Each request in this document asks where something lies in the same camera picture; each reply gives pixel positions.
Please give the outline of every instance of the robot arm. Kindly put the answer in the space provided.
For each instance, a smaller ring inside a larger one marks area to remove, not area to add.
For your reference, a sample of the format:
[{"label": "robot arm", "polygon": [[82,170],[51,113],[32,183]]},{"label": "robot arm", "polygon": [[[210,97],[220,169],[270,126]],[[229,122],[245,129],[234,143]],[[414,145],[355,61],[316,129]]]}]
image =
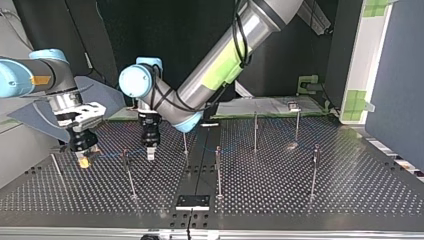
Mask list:
[{"label": "robot arm", "polygon": [[[243,70],[237,47],[246,49],[249,54],[253,52],[271,33],[282,30],[291,21],[302,2],[303,0],[247,1],[239,12],[238,27],[243,29],[244,37],[241,31],[234,31],[234,27],[228,29],[177,91],[162,80],[162,63],[159,59],[137,58],[135,65],[121,72],[119,83],[127,96],[139,98],[150,105],[147,115],[144,109],[139,109],[145,131],[149,126],[154,128],[158,125],[154,122],[155,118],[150,117],[154,116],[152,110],[179,131],[191,131],[202,117],[202,107],[206,101],[222,85],[231,84]],[[150,140],[146,139],[149,136],[143,136],[143,143],[148,148],[159,144],[155,140],[160,139],[159,133]]]},{"label": "robot arm", "polygon": [[60,50],[40,50],[30,59],[0,58],[0,98],[20,97],[45,91],[60,127],[70,136],[69,147],[81,167],[90,165],[97,151],[97,137],[89,128],[102,121],[106,108],[83,104],[74,76]]}]

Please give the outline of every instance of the gray robot arm segment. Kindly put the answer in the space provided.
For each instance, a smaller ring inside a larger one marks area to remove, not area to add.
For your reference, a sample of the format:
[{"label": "gray robot arm segment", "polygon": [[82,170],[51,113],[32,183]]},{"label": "gray robot arm segment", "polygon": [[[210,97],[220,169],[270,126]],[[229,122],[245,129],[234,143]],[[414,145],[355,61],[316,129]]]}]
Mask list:
[{"label": "gray robot arm segment", "polygon": [[[248,1],[239,15],[248,43],[249,54],[271,33],[284,28],[294,17],[301,4],[302,0]],[[238,45],[243,48],[241,33],[237,33],[237,39]],[[141,65],[140,63],[128,67],[121,73],[121,89],[126,95],[140,98],[147,104],[151,102],[154,102],[154,105],[159,104],[157,108],[150,107],[181,132],[190,131],[201,118],[200,110],[196,112],[193,109],[202,108],[219,87],[232,83],[242,71],[232,28],[226,31],[177,91],[170,89],[162,79],[158,78],[156,78],[157,89],[153,89],[151,83],[138,82],[155,81],[151,71],[147,70],[145,66],[151,64],[144,62]]]}]

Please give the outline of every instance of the dark background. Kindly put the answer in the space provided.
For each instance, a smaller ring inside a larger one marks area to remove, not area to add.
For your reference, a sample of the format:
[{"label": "dark background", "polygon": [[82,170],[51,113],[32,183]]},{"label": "dark background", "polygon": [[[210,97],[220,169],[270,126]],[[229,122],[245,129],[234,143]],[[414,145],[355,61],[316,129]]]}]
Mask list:
[{"label": "dark background", "polygon": [[[317,0],[338,29],[337,19],[351,16],[340,6],[362,0]],[[75,75],[89,75],[116,87],[119,72],[134,64],[138,56],[163,60],[165,81],[178,88],[206,53],[230,27],[233,0],[14,0],[28,37],[36,49],[64,50]],[[355,26],[347,28],[356,33]],[[339,49],[349,46],[342,39]],[[324,82],[333,35],[317,36],[297,15],[282,32],[274,33],[253,55],[252,63],[239,77],[255,96],[295,95],[299,76],[318,74]],[[94,69],[85,60],[89,56]],[[341,87],[332,94],[343,94],[346,76],[335,80]],[[234,86],[225,100],[235,97]],[[322,100],[322,94],[315,96]]]}]

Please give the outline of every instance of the metal post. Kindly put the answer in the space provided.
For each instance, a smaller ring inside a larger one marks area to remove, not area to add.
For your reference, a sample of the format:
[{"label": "metal post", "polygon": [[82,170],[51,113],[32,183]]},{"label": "metal post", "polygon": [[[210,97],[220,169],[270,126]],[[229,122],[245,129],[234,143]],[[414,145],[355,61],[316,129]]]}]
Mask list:
[{"label": "metal post", "polygon": [[300,109],[297,112],[297,119],[296,119],[296,137],[295,137],[296,142],[298,140],[298,135],[299,135],[299,122],[300,122]]},{"label": "metal post", "polygon": [[258,151],[258,114],[255,112],[255,146],[254,146],[254,151],[256,153],[256,151]]},{"label": "metal post", "polygon": [[132,192],[133,192],[132,198],[133,198],[133,199],[138,199],[138,196],[137,196],[137,194],[135,193],[134,182],[133,182],[133,179],[132,179],[131,171],[130,171],[130,170],[128,170],[128,178],[130,179],[130,183],[131,183],[131,190],[132,190]]},{"label": "metal post", "polygon": [[314,163],[314,175],[312,177],[311,198],[310,198],[311,202],[315,197],[314,191],[315,191],[316,175],[317,175],[317,170],[318,170],[318,167],[319,167],[319,164],[320,164],[320,161],[321,161],[321,151],[320,151],[319,144],[315,144],[312,160],[313,160],[313,163]]},{"label": "metal post", "polygon": [[56,171],[57,171],[57,173],[59,174],[59,177],[60,177],[60,180],[62,181],[63,187],[64,187],[64,188],[65,188],[65,190],[66,190],[65,179],[63,178],[62,171],[60,170],[59,164],[57,163],[56,156],[55,156],[53,153],[51,153],[51,154],[50,154],[50,156],[51,156],[51,157],[52,157],[52,159],[53,159],[53,163],[54,163],[54,166],[55,166],[55,168],[56,168]]},{"label": "metal post", "polygon": [[130,160],[128,159],[128,149],[124,149],[123,153],[122,153],[122,163],[124,165],[124,170],[127,172],[128,174],[128,178],[130,181],[130,185],[131,185],[131,191],[132,191],[132,196],[131,198],[133,200],[138,199],[137,193],[135,192],[135,187],[134,187],[134,181],[131,175],[131,163]]},{"label": "metal post", "polygon": [[222,199],[224,196],[222,195],[222,189],[221,189],[221,147],[217,146],[216,151],[216,169],[218,171],[218,199]]},{"label": "metal post", "polygon": [[184,138],[184,153],[185,155],[188,155],[188,150],[187,150],[187,138],[185,133],[183,133],[183,138]]}]

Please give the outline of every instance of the black cable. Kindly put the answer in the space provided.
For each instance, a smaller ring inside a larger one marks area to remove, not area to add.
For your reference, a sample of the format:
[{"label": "black cable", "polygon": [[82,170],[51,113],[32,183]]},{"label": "black cable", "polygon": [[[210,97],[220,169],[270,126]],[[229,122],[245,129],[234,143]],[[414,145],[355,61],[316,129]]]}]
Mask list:
[{"label": "black cable", "polygon": [[[233,41],[234,45],[236,47],[237,56],[240,59],[240,67],[244,68],[247,65],[249,65],[250,60],[252,56],[249,56],[249,44],[247,42],[246,34],[244,33],[243,29],[243,23],[241,22],[241,17],[238,14],[238,11],[240,10],[242,0],[236,0],[235,6],[234,6],[234,12],[233,12],[233,23],[232,23],[232,30],[233,30]],[[241,53],[240,45],[237,38],[237,27],[240,31],[240,35],[242,36],[243,45],[244,45],[244,54]]]},{"label": "black cable", "polygon": [[[313,62],[313,66],[315,71],[318,73],[317,67],[316,67],[316,63],[315,63],[315,51],[314,51],[314,46],[312,44],[312,37],[314,35],[314,29],[312,28],[312,22],[313,22],[313,17],[314,17],[314,13],[315,13],[315,7],[316,7],[316,0],[314,0],[313,4],[312,4],[312,10],[311,10],[311,19],[309,21],[309,27],[311,28],[311,38],[310,38],[310,44],[311,44],[311,51],[312,51],[312,62]],[[340,116],[340,112],[339,110],[337,110],[336,105],[334,105],[333,101],[331,101],[330,97],[327,94],[327,91],[325,90],[324,84],[320,83],[321,87],[322,87],[322,91],[324,92],[325,97],[327,98],[327,100],[330,102],[330,105],[332,105],[334,107],[334,110],[336,110],[337,114]]]},{"label": "black cable", "polygon": [[324,92],[325,97],[326,97],[326,98],[327,98],[327,100],[330,102],[330,104],[331,104],[331,105],[333,105],[334,110],[336,110],[337,114],[340,116],[340,112],[339,112],[339,110],[337,109],[336,105],[334,105],[334,104],[333,104],[333,102],[331,101],[330,97],[329,97],[329,96],[328,96],[328,94],[327,94],[327,91],[325,91],[324,84],[322,84],[322,83],[320,83],[320,84],[321,84],[322,91]]},{"label": "black cable", "polygon": [[78,38],[80,39],[81,45],[82,45],[82,47],[84,48],[85,54],[87,54],[88,61],[90,61],[90,63],[91,63],[91,70],[90,70],[90,72],[89,72],[87,75],[90,75],[90,74],[92,74],[93,72],[95,72],[95,73],[97,73],[97,74],[100,76],[100,78],[103,80],[103,83],[104,83],[104,84],[109,85],[109,86],[113,86],[113,84],[110,84],[110,83],[106,80],[106,77],[105,77],[105,76],[104,76],[101,72],[99,72],[99,71],[96,69],[96,67],[94,66],[94,64],[91,62],[91,60],[90,60],[90,56],[88,55],[87,47],[85,46],[84,41],[82,40],[81,33],[80,33],[80,31],[79,31],[79,29],[78,29],[78,27],[77,27],[77,24],[76,24],[76,22],[75,22],[74,16],[72,15],[71,9],[69,8],[68,1],[65,1],[65,5],[66,5],[66,8],[68,9],[69,16],[71,17],[72,24],[73,24],[73,25],[74,25],[74,27],[75,27],[75,30],[76,30],[76,32],[77,32]]}]

